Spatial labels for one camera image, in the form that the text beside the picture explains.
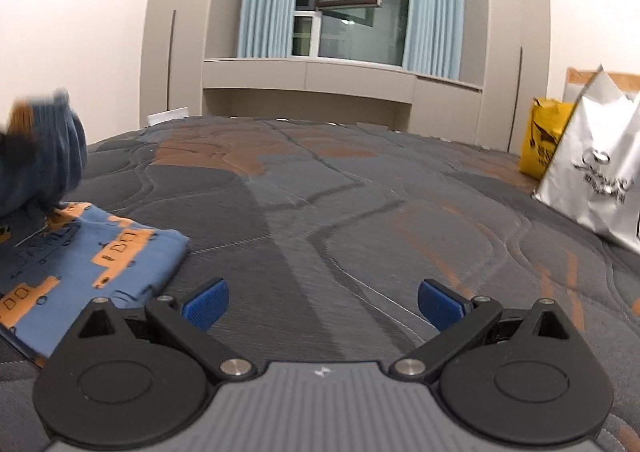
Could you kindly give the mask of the right light blue curtain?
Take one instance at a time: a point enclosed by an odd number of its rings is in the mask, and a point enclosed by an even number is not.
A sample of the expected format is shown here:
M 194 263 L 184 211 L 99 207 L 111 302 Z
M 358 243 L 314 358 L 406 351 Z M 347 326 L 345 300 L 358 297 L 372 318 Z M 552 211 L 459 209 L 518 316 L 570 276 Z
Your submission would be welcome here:
M 416 74 L 459 78 L 465 0 L 409 0 L 402 67 Z

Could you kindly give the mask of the beige built-in cabinet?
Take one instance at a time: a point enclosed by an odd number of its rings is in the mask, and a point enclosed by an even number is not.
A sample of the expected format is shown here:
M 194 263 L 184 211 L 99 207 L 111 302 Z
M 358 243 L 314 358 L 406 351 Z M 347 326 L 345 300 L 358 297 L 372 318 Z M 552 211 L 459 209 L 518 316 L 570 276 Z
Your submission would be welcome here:
M 378 124 L 520 152 L 550 0 L 148 0 L 139 118 Z

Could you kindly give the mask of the grey orange quilted mattress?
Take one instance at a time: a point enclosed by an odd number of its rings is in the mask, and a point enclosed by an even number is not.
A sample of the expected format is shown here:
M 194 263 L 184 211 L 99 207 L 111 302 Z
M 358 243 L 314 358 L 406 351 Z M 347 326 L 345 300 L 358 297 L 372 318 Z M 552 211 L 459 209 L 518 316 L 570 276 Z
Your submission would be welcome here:
M 188 239 L 157 296 L 221 278 L 209 380 L 96 297 L 53 354 L 1 336 L 6 451 L 634 451 L 639 259 L 532 198 L 509 155 L 381 129 L 195 117 L 87 144 L 68 202 Z M 390 366 L 438 331 L 433 279 L 503 313 L 438 380 Z

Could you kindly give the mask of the white printed shopping bag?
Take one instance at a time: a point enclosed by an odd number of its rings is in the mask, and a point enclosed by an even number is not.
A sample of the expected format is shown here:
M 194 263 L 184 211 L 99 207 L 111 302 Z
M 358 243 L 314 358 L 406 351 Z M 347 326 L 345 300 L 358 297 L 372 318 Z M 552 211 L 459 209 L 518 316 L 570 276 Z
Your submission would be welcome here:
M 534 198 L 638 252 L 639 99 L 603 68 L 582 88 Z

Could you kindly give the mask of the yellow plastic bag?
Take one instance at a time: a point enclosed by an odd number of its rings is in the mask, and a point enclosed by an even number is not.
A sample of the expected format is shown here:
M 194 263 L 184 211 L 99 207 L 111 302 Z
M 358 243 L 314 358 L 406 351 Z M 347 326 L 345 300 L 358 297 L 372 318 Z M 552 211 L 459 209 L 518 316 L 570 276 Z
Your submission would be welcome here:
M 536 180 L 542 178 L 574 107 L 574 103 L 553 99 L 533 100 L 518 161 L 520 172 Z

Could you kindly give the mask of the white box by bed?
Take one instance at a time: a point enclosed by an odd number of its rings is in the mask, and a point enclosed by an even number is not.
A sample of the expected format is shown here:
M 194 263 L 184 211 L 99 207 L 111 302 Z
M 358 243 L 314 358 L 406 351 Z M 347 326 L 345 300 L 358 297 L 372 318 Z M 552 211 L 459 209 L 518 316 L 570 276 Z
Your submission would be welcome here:
M 183 120 L 189 116 L 190 114 L 187 108 L 175 108 L 174 110 L 150 114 L 148 116 L 148 125 L 153 127 L 162 123 L 172 122 L 173 120 Z

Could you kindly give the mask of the blue orange patterned pants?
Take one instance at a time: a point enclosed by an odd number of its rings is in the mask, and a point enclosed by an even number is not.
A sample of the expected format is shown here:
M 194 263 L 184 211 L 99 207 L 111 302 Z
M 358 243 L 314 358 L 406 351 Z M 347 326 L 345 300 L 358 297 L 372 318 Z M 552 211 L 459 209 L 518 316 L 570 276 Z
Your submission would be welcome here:
M 188 251 L 176 230 L 65 201 L 87 155 L 66 91 L 14 102 L 1 131 L 1 336 L 36 363 L 93 298 L 140 307 Z

